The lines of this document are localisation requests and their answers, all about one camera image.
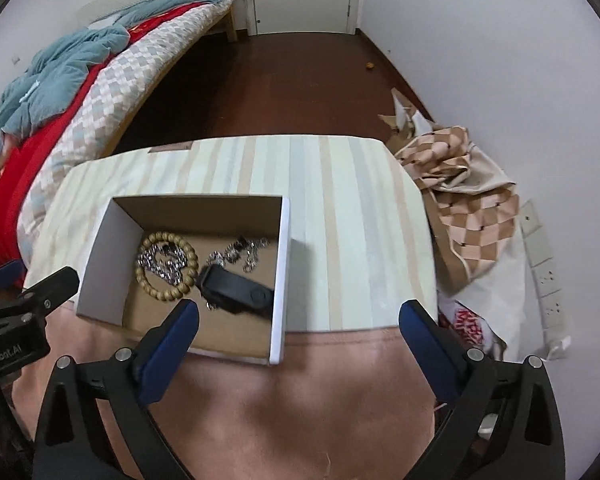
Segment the black smart watch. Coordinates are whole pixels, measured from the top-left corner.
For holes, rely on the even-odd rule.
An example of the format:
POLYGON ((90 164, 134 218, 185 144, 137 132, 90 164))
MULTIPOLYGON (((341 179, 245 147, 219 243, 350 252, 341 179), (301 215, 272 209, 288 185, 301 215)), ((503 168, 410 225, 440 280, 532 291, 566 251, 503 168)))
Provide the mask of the black smart watch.
POLYGON ((273 289, 227 271, 219 264, 204 266, 195 284, 201 297, 212 308, 220 308, 231 314, 248 313, 260 318, 273 316, 273 289))

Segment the red blanket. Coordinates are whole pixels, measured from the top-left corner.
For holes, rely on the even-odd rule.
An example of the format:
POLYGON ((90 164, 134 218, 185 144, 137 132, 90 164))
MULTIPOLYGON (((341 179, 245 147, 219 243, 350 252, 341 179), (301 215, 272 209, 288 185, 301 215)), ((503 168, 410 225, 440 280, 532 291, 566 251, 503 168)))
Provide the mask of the red blanket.
POLYGON ((15 144, 6 157, 4 166, 0 170, 0 266, 9 261, 21 259, 16 241, 16 205, 22 197, 26 184, 24 170, 30 165, 36 151, 39 148, 48 148, 50 136, 58 133, 59 127, 54 126, 52 122, 59 117, 66 119, 71 112, 76 110, 78 96, 86 89, 86 85, 118 54, 110 56, 105 62, 90 70, 86 81, 82 84, 68 110, 50 119, 26 140, 15 144))

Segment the brown checkered fabric bag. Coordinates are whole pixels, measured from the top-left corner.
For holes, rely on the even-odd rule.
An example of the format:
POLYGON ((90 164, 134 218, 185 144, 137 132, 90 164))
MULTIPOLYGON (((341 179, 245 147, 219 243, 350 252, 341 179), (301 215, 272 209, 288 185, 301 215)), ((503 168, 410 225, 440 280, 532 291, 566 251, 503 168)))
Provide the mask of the brown checkered fabric bag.
POLYGON ((462 126, 442 127, 398 89, 386 147, 414 180, 426 209, 443 286, 459 292, 490 271, 513 240, 516 183, 462 126))

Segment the white power strip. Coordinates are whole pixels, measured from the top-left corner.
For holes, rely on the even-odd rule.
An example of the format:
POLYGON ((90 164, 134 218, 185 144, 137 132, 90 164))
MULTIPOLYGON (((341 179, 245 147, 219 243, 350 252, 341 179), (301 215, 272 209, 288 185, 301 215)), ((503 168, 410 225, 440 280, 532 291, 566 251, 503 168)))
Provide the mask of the white power strip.
POLYGON ((544 349, 549 340, 571 337, 567 310, 562 301, 554 252, 532 200, 522 204, 518 219, 538 305, 544 349))

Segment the pink striped table cloth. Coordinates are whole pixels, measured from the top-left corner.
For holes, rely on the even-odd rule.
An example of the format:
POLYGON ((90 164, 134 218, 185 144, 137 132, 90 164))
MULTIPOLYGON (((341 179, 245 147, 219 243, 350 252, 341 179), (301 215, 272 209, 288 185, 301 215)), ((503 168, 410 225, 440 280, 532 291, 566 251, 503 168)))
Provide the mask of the pink striped table cloth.
POLYGON ((62 181, 28 255, 81 287, 48 319, 50 356, 15 384, 34 426, 56 360, 108 358, 170 304, 134 278, 140 241, 178 234, 200 260, 262 238, 253 281, 270 318, 201 308, 152 414, 198 479, 400 479, 434 433, 434 395, 398 329, 436 310, 416 185, 385 145, 353 136, 238 136, 86 162, 62 181))

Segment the checkered beige mattress pad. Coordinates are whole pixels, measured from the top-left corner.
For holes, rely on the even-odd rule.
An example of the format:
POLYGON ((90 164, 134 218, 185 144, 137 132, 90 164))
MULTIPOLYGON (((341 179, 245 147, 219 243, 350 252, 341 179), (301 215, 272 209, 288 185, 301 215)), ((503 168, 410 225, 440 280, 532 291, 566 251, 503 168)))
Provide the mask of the checkered beige mattress pad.
POLYGON ((16 205, 16 241, 24 263, 32 260, 45 216, 67 174, 111 155, 166 73, 202 36, 232 18, 233 2, 193 2, 137 24, 129 47, 86 85, 76 110, 52 122, 59 131, 24 170, 26 184, 16 205))

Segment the teal blue quilt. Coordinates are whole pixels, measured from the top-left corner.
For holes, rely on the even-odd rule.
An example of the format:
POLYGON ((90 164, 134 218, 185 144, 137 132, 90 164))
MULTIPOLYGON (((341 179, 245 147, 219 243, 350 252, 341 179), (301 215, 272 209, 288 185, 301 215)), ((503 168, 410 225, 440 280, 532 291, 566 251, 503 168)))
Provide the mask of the teal blue quilt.
POLYGON ((222 0, 97 0, 90 10, 99 28, 82 27, 39 50, 28 68, 0 96, 0 157, 5 145, 19 144, 50 119, 68 110, 90 70, 122 52, 131 28, 189 3, 222 0))

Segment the white printed plastic bag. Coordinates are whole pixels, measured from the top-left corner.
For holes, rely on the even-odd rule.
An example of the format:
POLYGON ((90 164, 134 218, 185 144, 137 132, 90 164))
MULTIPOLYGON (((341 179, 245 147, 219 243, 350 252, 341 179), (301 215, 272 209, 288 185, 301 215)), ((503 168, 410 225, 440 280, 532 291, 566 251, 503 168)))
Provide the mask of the white printed plastic bag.
POLYGON ((459 292, 446 295, 445 316, 461 334, 486 350, 500 348, 500 356, 518 358, 524 315, 524 243, 521 228, 494 267, 459 292))

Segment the white cardboard box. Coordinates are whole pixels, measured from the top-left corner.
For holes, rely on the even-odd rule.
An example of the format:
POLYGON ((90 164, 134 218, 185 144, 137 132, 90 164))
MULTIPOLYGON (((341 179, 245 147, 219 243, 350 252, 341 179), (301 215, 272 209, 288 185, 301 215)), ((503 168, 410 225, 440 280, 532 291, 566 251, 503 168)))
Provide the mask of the white cardboard box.
POLYGON ((190 352, 277 365, 284 355, 290 249, 286 196, 119 196, 99 211, 76 314, 135 338, 182 299, 199 311, 190 352), (272 318, 212 308, 196 287, 219 264, 274 290, 272 318))

